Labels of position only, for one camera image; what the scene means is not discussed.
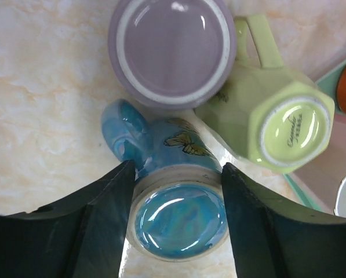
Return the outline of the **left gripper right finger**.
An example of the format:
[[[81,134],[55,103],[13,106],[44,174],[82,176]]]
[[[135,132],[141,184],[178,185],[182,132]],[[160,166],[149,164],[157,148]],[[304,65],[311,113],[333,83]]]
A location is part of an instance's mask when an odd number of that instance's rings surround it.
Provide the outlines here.
[[[221,184],[238,277],[346,277],[346,218],[289,200],[230,163]]]

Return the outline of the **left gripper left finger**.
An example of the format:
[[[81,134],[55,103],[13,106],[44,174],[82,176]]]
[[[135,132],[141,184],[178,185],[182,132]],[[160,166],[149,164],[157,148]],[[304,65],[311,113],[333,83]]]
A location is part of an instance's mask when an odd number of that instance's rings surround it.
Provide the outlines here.
[[[31,213],[0,215],[0,277],[118,277],[134,186],[128,160]]]

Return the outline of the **pink cream mug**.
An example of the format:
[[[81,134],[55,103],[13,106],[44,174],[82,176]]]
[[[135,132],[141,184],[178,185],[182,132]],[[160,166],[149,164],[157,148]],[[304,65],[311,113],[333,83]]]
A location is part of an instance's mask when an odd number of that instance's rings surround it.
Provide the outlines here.
[[[286,178],[303,205],[346,218],[346,115],[335,114],[326,150]]]

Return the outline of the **blue teal mug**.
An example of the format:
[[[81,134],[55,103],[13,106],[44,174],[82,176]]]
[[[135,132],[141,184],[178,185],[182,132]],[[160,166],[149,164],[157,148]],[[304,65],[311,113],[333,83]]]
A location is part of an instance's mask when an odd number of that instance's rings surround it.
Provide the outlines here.
[[[136,168],[126,233],[131,245],[156,259],[181,262],[225,242],[222,168],[190,122],[178,117],[149,122],[119,99],[105,108],[101,129],[115,157],[134,161]]]

